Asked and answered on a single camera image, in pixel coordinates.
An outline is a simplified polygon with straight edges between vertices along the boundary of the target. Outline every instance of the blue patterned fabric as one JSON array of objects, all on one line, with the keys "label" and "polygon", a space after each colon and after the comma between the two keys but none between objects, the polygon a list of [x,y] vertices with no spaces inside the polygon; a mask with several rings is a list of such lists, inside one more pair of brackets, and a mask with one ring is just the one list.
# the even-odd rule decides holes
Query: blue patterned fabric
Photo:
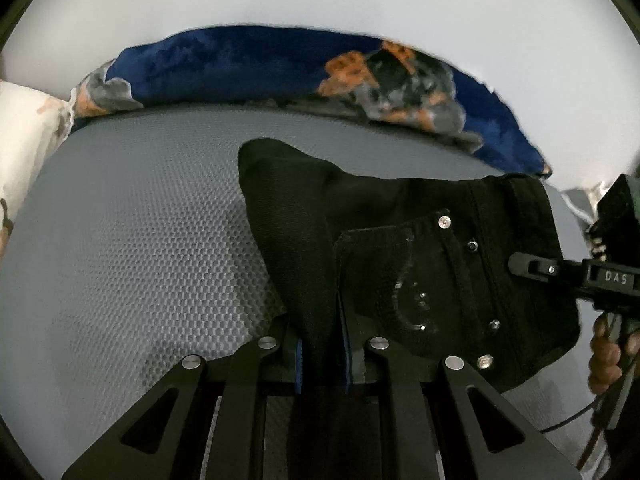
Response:
[{"label": "blue patterned fabric", "polygon": [[253,25],[188,30],[127,48],[74,90],[88,118],[180,102],[269,106],[382,121],[457,145],[494,168],[550,168],[500,98],[423,52],[380,38]]}]

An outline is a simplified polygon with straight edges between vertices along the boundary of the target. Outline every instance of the gray mesh surface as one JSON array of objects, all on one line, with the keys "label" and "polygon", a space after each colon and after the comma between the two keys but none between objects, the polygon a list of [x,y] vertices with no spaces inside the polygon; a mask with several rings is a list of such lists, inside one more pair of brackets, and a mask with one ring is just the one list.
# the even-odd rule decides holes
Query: gray mesh surface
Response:
[{"label": "gray mesh surface", "polygon": [[[272,110],[193,106],[103,118],[46,164],[18,216],[0,272],[0,413],[46,480],[63,471],[188,353],[215,358],[282,311],[238,185],[242,142],[274,137],[383,178],[457,180],[496,172],[420,134]],[[586,256],[559,194],[566,257]],[[509,393],[538,427],[591,397],[588,340]],[[269,412],[266,467],[282,478],[289,405]],[[551,438],[572,460],[584,418]]]}]

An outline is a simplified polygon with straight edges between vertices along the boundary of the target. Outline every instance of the black cloth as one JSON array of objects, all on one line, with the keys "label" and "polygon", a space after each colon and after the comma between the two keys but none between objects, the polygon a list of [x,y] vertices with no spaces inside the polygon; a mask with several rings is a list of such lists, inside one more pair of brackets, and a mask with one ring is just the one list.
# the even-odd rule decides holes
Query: black cloth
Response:
[{"label": "black cloth", "polygon": [[354,434],[349,412],[358,412],[344,408],[353,401],[340,400],[334,387],[338,290],[348,289],[356,311],[414,354],[436,361],[457,354],[473,364],[491,354],[494,364],[482,374],[499,391],[576,343],[574,299],[506,267],[516,251],[562,257],[536,179],[354,176],[273,139],[245,143],[238,167],[252,234],[303,341],[302,395],[292,417],[300,425],[289,433],[292,478],[350,478],[329,463],[344,463],[329,450],[354,440],[344,436]]}]

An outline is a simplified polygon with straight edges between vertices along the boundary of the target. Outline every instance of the finger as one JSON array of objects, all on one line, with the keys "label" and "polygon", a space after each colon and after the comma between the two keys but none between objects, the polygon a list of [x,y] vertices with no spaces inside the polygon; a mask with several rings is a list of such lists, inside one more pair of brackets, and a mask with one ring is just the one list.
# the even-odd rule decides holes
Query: finger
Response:
[{"label": "finger", "polygon": [[607,333],[607,315],[602,314],[593,324],[593,333],[596,337],[604,337]]},{"label": "finger", "polygon": [[595,356],[589,361],[589,370],[591,370],[591,375],[605,384],[613,384],[622,377],[622,370],[619,367],[603,365]]},{"label": "finger", "polygon": [[620,361],[620,347],[604,338],[592,339],[591,350],[594,357],[604,365],[615,365]]},{"label": "finger", "polygon": [[626,340],[625,352],[633,357],[640,350],[640,332],[635,332]]},{"label": "finger", "polygon": [[596,377],[591,375],[589,376],[589,389],[591,390],[591,393],[595,395],[602,395],[609,389],[609,385],[601,383]]}]

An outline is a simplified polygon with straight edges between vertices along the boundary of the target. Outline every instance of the metal screw head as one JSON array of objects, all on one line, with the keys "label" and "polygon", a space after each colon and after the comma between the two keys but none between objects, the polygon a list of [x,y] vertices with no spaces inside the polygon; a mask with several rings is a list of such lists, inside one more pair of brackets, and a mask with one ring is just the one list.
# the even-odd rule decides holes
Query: metal screw head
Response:
[{"label": "metal screw head", "polygon": [[444,365],[450,370],[462,370],[465,362],[457,355],[450,355],[444,359]]},{"label": "metal screw head", "polygon": [[451,218],[448,216],[441,216],[438,218],[438,225],[441,229],[449,229],[451,227]]},{"label": "metal screw head", "polygon": [[389,341],[385,337],[376,336],[369,340],[369,345],[376,350],[386,350],[389,348]]},{"label": "metal screw head", "polygon": [[276,341],[276,338],[271,337],[270,335],[266,335],[258,339],[258,346],[263,350],[271,350],[277,344],[278,342]]},{"label": "metal screw head", "polygon": [[492,355],[487,354],[478,358],[478,368],[481,370],[486,370],[492,364],[494,364],[494,357]]},{"label": "metal screw head", "polygon": [[184,368],[187,368],[187,370],[193,370],[193,369],[197,368],[198,366],[200,366],[201,362],[202,362],[202,359],[200,359],[200,356],[187,355],[187,357],[185,357],[182,360],[182,366]]}]

